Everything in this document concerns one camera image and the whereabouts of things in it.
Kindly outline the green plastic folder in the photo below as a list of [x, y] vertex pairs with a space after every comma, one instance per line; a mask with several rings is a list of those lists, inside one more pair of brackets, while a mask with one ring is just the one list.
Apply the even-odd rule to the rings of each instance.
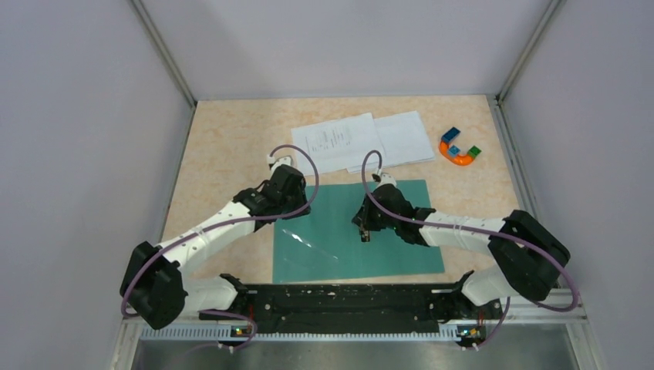
[[274, 224], [272, 280], [305, 281], [439, 274], [438, 247], [407, 244], [392, 230], [360, 239], [352, 222], [364, 199], [360, 183], [321, 185], [308, 215]]

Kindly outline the printed white paper sheet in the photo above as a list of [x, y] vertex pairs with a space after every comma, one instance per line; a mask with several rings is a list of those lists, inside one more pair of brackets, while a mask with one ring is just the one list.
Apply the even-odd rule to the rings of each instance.
[[385, 153], [372, 113], [300, 126], [291, 129], [291, 136], [320, 174], [360, 168], [372, 150]]

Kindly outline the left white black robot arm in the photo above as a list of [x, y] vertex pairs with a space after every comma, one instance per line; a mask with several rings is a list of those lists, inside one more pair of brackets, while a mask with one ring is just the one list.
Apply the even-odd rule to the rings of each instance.
[[305, 176], [288, 164], [275, 164], [257, 188], [237, 193], [221, 210], [187, 232], [156, 246], [137, 245], [120, 286], [121, 309], [132, 308], [152, 329], [178, 317], [216, 309], [239, 318], [248, 303], [224, 277], [196, 280], [193, 273], [239, 238], [278, 219], [308, 214]]

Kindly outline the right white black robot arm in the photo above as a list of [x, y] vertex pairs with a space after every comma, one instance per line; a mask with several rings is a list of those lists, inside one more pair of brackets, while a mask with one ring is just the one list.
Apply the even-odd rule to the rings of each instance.
[[364, 196], [352, 222], [363, 240], [372, 231], [389, 229], [408, 244], [456, 247], [492, 258], [494, 265], [465, 277], [452, 297], [454, 311], [463, 318], [499, 298], [520, 296], [542, 305], [561, 278], [576, 289], [565, 269], [568, 249], [523, 210], [504, 218], [458, 217], [415, 207], [396, 186], [385, 183]]

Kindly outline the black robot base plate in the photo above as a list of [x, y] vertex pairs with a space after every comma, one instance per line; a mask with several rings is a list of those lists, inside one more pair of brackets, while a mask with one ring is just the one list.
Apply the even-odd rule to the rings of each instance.
[[434, 333], [455, 321], [481, 324], [501, 317], [495, 299], [474, 305], [463, 282], [444, 284], [242, 284], [227, 311], [250, 318], [258, 333]]

